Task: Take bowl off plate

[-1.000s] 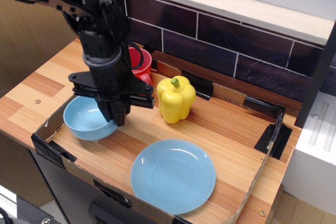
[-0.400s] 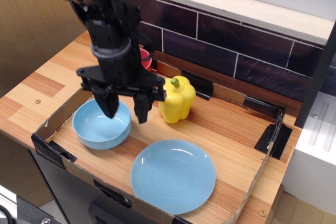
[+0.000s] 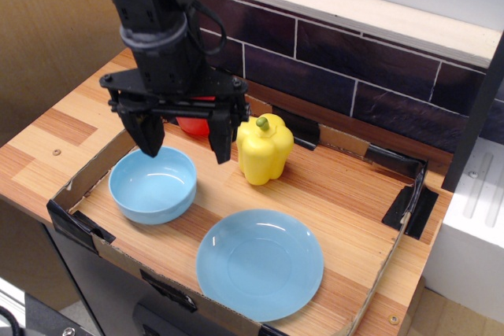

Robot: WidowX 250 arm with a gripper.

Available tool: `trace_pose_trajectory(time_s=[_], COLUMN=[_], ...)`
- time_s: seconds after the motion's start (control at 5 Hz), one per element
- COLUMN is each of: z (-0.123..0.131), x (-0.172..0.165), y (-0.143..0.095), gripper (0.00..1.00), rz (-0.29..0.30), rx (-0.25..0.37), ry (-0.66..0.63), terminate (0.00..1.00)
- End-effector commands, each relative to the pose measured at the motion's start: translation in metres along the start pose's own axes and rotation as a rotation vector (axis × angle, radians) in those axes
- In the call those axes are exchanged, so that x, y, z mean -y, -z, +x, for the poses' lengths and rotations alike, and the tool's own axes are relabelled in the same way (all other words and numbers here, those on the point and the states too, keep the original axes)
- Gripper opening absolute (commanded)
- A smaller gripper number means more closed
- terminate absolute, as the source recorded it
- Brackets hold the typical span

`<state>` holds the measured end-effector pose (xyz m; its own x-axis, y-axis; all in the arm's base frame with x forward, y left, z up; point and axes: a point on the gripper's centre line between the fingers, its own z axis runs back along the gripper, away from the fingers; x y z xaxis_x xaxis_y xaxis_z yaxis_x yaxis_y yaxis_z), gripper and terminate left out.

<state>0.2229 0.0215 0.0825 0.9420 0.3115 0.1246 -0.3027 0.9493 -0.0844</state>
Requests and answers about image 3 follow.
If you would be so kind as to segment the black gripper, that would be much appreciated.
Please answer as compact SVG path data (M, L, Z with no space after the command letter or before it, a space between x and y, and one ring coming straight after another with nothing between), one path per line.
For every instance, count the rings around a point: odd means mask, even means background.
M249 118L247 85L231 74L212 68L200 34L122 32L137 67L107 74L101 87L109 105L143 153L156 157L165 131L161 116L207 119L209 144L217 163L231 159L238 127Z

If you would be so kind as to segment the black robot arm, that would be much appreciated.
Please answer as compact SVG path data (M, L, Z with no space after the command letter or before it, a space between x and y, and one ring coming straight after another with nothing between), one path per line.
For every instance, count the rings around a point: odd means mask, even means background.
M108 90L109 106L135 144L155 157L164 141L164 120L176 117L204 119L209 144L222 164L231 158L232 143L250 107L246 83L212 68L206 58L224 49L207 49L198 16L217 25L220 18L198 0L112 0L120 18L120 37L131 50L137 67L100 79Z

